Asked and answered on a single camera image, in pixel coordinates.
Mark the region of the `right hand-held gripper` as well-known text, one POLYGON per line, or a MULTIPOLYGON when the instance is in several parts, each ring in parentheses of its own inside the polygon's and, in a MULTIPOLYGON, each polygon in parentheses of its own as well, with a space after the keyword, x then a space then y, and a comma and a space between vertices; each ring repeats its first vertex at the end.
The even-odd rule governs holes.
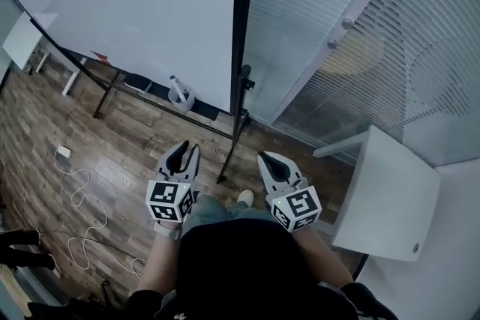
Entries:
POLYGON ((301 177, 296 163, 270 151, 259 152, 256 160, 271 215, 288 232, 313 225, 319 219, 321 204, 314 186, 309 186, 305 178, 296 181, 301 177), (294 183, 275 192, 275 182, 294 183))

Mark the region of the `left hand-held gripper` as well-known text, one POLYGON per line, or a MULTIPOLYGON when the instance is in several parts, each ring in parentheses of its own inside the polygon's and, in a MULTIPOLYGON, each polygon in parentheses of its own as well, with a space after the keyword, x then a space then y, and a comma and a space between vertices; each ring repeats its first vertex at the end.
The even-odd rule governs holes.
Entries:
POLYGON ((185 140, 166 151, 157 164, 157 174, 148 182, 145 204, 156 220, 182 223, 197 200, 200 147, 195 144, 183 167, 183 156, 188 146, 189 141, 185 140), (175 176, 182 172, 183 178, 175 176))

